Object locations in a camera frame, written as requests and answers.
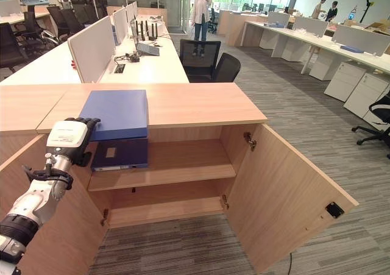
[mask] robotic arm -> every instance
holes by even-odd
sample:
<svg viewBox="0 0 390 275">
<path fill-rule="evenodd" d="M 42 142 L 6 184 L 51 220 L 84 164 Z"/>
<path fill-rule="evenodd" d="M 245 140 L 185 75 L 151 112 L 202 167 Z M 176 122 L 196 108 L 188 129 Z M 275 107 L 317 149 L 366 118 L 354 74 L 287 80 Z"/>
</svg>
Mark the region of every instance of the robotic arm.
<svg viewBox="0 0 390 275">
<path fill-rule="evenodd" d="M 21 274 L 16 264 L 27 245 L 54 215 L 65 191 L 72 189 L 70 167 L 88 165 L 91 153 L 84 150 L 98 122 L 97 118 L 68 118 L 57 122 L 46 143 L 45 169 L 33 172 L 24 167 L 30 187 L 0 222 L 0 275 Z"/>
</svg>

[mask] man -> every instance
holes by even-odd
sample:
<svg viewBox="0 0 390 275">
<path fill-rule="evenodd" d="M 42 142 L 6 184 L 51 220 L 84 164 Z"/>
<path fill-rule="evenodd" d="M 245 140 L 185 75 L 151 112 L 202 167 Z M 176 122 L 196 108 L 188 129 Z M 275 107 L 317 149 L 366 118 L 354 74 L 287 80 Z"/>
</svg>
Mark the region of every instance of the man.
<svg viewBox="0 0 390 275">
<path fill-rule="evenodd" d="M 331 8 L 328 11 L 327 18 L 325 19 L 326 22 L 330 22 L 336 15 L 337 15 L 337 6 L 338 2 L 334 1 L 333 4 L 331 5 Z"/>
<path fill-rule="evenodd" d="M 314 8 L 314 11 L 313 11 L 313 14 L 311 14 L 311 17 L 313 19 L 318 19 L 318 16 L 320 13 L 326 13 L 325 11 L 322 11 L 321 10 L 321 5 L 326 2 L 327 0 L 321 0 L 321 2 L 319 2 L 316 7 Z"/>
</svg>

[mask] woman in white jacket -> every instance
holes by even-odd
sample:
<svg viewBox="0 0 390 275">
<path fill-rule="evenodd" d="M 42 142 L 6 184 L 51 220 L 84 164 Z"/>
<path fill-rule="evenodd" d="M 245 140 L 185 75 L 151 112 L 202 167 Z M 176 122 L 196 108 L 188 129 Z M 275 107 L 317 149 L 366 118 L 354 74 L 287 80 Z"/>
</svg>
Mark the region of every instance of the woman in white jacket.
<svg viewBox="0 0 390 275">
<path fill-rule="evenodd" d="M 208 22 L 210 20 L 210 13 L 208 11 L 212 0 L 195 0 L 194 9 L 191 15 L 192 26 L 195 26 L 195 40 L 199 40 L 200 31 L 202 31 L 202 41 L 206 41 Z M 204 49 L 200 50 L 200 56 L 204 56 Z"/>
</svg>

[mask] open cabinet door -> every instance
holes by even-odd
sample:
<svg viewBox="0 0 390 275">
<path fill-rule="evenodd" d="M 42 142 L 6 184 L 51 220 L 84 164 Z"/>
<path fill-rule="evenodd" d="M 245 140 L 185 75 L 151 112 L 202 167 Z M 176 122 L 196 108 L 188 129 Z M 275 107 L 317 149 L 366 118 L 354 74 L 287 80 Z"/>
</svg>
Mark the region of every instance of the open cabinet door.
<svg viewBox="0 0 390 275">
<path fill-rule="evenodd" d="M 257 146 L 248 146 L 226 214 L 262 272 L 336 222 L 337 205 L 347 213 L 358 203 L 269 126 L 260 124 L 252 139 Z"/>
<path fill-rule="evenodd" d="M 35 170 L 45 164 L 46 136 L 38 135 L 0 165 L 0 219 L 29 188 L 22 165 Z M 73 187 L 58 204 L 54 216 L 34 236 L 18 268 L 23 275 L 84 275 L 107 231 L 102 214 L 82 183 L 73 176 Z"/>
</svg>

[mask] door hinge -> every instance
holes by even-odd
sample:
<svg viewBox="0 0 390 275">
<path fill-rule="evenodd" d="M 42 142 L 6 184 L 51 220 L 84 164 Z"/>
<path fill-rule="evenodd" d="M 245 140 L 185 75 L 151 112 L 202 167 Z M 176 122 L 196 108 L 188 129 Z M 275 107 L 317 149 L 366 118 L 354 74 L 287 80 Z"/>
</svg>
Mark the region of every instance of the door hinge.
<svg viewBox="0 0 390 275">
<path fill-rule="evenodd" d="M 245 141 L 248 142 L 248 144 L 250 146 L 250 149 L 252 151 L 254 151 L 255 148 L 256 148 L 256 145 L 257 145 L 257 141 L 256 140 L 252 140 L 252 134 L 250 132 L 245 132 L 244 133 L 244 139 L 245 139 Z"/>
<path fill-rule="evenodd" d="M 224 202 L 224 205 L 226 206 L 226 209 L 229 210 L 229 203 L 227 202 L 227 197 L 225 194 L 222 195 L 222 200 Z"/>
<path fill-rule="evenodd" d="M 100 224 L 101 226 L 104 226 L 104 223 L 106 222 L 108 218 L 108 209 L 103 210 L 103 219 L 101 219 Z"/>
</svg>

